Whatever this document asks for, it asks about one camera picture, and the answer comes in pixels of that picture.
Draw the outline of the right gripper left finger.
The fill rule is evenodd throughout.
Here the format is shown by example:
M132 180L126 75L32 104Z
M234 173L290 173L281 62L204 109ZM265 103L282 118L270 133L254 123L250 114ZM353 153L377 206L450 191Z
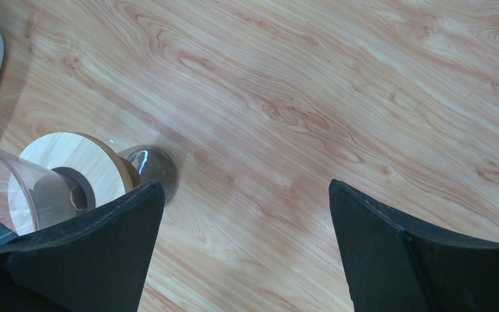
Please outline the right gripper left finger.
M164 201L154 181L30 234L0 223L0 311L136 311Z

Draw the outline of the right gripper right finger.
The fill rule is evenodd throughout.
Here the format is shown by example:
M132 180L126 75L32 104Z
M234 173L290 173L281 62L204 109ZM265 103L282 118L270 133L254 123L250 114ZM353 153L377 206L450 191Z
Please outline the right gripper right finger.
M338 180L329 207L356 311L499 311L499 242L436 226Z

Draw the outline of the round wooden dripper holder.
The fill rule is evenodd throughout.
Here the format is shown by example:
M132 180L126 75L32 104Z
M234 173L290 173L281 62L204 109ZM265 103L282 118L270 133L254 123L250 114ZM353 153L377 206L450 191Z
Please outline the round wooden dripper holder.
M19 158L47 169L65 167L79 172L94 193L93 209L134 189L118 154L90 135L69 132L44 135L31 142Z

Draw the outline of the smoked glass carafe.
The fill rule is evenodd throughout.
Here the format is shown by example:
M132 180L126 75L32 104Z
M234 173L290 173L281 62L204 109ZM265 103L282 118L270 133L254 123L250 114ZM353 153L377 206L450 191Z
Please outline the smoked glass carafe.
M158 146L139 145L118 153L134 188L154 180L160 181L165 205L173 200L179 188L179 173L173 159Z

